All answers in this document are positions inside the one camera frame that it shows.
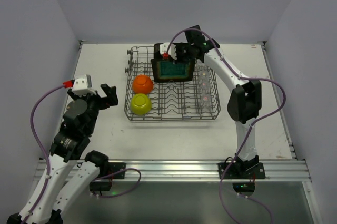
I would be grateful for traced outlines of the orange bowl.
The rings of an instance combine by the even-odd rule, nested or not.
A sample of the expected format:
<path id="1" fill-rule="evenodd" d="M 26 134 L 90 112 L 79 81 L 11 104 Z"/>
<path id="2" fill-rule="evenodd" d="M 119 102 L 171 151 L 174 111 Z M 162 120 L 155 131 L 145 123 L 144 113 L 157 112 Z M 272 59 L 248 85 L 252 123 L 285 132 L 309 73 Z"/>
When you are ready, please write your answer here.
<path id="1" fill-rule="evenodd" d="M 138 75 L 132 82 L 132 90 L 135 94 L 149 94 L 153 90 L 153 81 L 147 75 Z"/>

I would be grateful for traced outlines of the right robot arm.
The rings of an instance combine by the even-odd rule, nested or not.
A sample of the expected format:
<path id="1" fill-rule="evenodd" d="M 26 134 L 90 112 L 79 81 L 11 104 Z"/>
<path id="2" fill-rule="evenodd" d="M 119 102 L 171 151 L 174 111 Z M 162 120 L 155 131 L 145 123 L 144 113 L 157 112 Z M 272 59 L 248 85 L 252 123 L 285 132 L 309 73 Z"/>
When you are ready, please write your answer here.
<path id="1" fill-rule="evenodd" d="M 214 71 L 230 91 L 227 112 L 235 122 L 237 150 L 231 162 L 219 163 L 221 178 L 242 179 L 259 165 L 253 122 L 262 107 L 262 84 L 243 74 L 220 48 L 218 43 L 200 30 L 186 28 L 186 56 L 198 59 Z"/>

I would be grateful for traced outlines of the teal glazed square plate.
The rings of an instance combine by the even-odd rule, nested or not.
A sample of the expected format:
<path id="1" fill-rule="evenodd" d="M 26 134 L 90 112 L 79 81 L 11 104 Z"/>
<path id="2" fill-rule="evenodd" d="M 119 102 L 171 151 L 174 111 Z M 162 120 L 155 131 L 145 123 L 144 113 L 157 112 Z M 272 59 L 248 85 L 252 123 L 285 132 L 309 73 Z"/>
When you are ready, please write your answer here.
<path id="1" fill-rule="evenodd" d="M 188 82 L 193 79 L 195 60 L 173 63 L 169 60 L 151 59 L 151 66 L 155 83 Z"/>

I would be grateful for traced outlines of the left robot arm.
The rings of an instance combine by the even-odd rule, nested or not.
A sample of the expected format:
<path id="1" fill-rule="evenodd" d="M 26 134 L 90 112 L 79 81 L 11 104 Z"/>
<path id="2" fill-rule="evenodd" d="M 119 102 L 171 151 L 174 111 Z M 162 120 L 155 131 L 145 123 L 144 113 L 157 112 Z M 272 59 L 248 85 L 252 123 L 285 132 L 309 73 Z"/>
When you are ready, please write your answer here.
<path id="1" fill-rule="evenodd" d="M 77 173 L 66 181 L 90 143 L 99 111 L 118 105 L 116 87 L 101 84 L 105 97 L 90 89 L 85 89 L 85 95 L 81 96 L 76 92 L 76 83 L 72 80 L 66 85 L 72 102 L 45 154 L 47 167 L 25 207 L 11 215 L 7 223 L 62 223 L 70 206 L 92 180 L 108 174 L 108 156 L 91 151 Z"/>

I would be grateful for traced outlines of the black floral square plate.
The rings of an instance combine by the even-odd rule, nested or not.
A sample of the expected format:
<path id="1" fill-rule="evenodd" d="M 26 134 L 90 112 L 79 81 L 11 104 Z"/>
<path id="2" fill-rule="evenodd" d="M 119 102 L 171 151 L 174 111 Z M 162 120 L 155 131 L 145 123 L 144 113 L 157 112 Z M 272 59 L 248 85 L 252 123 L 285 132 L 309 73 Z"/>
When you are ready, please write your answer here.
<path id="1" fill-rule="evenodd" d="M 160 54 L 160 43 L 156 43 L 154 45 L 154 56 L 157 56 L 157 57 L 163 59 L 162 55 Z"/>

